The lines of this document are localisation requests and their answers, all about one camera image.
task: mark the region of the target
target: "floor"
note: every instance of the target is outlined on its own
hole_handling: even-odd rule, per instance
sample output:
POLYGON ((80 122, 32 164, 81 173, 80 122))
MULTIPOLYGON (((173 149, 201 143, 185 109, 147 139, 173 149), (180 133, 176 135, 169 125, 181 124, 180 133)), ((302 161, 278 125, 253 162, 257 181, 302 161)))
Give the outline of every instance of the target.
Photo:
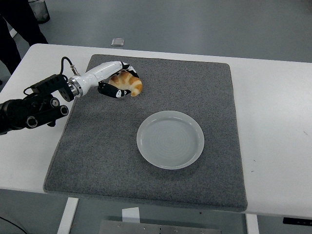
MULTIPOLYGON (((312 62, 310 0, 45 2, 51 19, 40 28, 50 44, 111 48, 113 38, 124 38, 120 49, 312 62)), ((28 44, 18 34, 14 40, 23 57, 28 44)), ((9 78, 9 72, 0 63, 0 79, 4 82, 0 90, 9 78)), ((0 216, 16 222, 28 233, 57 233, 65 204, 64 197, 0 190, 0 216)), ((121 219, 121 209, 127 206, 131 204, 81 200, 71 233, 98 233, 101 219, 121 219)), ((220 215, 160 207, 140 210, 146 222, 207 228, 212 228, 212 220, 220 215)), ((227 222, 219 219, 223 233, 246 233, 242 228, 244 219, 230 214, 222 216, 227 222)), ((260 233, 312 232, 312 227, 281 222, 281 217, 259 216, 260 233)), ((0 220, 2 233, 21 232, 0 220)))

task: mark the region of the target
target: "gray mat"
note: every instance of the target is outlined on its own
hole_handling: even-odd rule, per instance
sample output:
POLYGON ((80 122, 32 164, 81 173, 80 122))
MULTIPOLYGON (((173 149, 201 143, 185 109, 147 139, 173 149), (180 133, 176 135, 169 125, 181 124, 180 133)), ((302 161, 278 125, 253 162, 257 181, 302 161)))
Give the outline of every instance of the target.
POLYGON ((244 211, 247 208, 231 71, 227 64, 93 55, 132 65, 143 83, 137 97, 75 100, 52 158, 44 190, 71 197, 164 206, 244 211), (136 136, 150 115, 175 110, 191 116, 205 136, 192 165, 165 170, 140 154, 136 136))

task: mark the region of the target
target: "bread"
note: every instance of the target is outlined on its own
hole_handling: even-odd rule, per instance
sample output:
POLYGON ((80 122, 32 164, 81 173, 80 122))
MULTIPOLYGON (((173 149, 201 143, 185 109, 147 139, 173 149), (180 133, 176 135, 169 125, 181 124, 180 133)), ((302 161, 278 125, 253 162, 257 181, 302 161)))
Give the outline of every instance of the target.
POLYGON ((133 97, 141 93, 143 88, 142 81, 139 78, 125 71, 114 75, 108 83, 121 90, 130 90, 133 97))

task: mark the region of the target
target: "person's leg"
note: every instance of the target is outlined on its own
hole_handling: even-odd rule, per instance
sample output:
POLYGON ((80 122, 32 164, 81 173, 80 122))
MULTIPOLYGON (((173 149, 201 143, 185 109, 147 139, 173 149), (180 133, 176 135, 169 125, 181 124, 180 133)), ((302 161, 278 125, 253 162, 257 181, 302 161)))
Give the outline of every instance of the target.
POLYGON ((11 37, 6 21, 2 16, 0 16, 0 32, 0 60, 13 74, 21 59, 16 43, 11 37))
POLYGON ((28 42, 47 44, 28 0, 1 0, 0 14, 28 42))

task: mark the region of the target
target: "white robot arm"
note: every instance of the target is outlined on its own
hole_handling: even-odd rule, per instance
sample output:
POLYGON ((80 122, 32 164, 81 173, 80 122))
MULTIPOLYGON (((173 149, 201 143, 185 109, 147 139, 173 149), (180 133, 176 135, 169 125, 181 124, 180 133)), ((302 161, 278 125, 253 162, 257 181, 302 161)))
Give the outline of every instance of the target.
MULTIPOLYGON (((104 87, 103 86, 104 83, 106 81, 109 81, 111 76, 117 74, 120 71, 128 71, 133 76, 138 77, 136 71, 132 66, 121 61, 102 63, 101 65, 92 68, 83 75, 80 75, 73 65, 71 65, 71 68, 75 75, 68 79, 68 85, 71 88, 74 96, 77 97, 82 97, 86 95, 91 87, 98 87, 99 85, 100 87, 104 87)), ((108 84, 106 84, 105 90, 109 91, 112 90, 112 92, 120 92, 119 89, 108 84)), ((128 94, 129 92, 123 90, 122 93, 128 94)))
POLYGON ((129 90, 120 90, 105 83, 120 71, 127 71, 138 77, 133 67, 120 61, 102 63, 81 76, 71 61, 63 57, 60 74, 54 74, 26 88, 24 99, 12 99, 0 103, 0 135, 11 130, 32 129, 44 124, 55 126, 57 119, 69 114, 67 106, 60 105, 60 101, 53 97, 52 93, 57 90, 67 102, 72 101, 75 96, 86 95, 91 87, 97 87, 99 93, 112 98, 129 94, 129 90), (68 79, 62 74, 64 59, 71 64, 75 74, 72 78, 68 79))

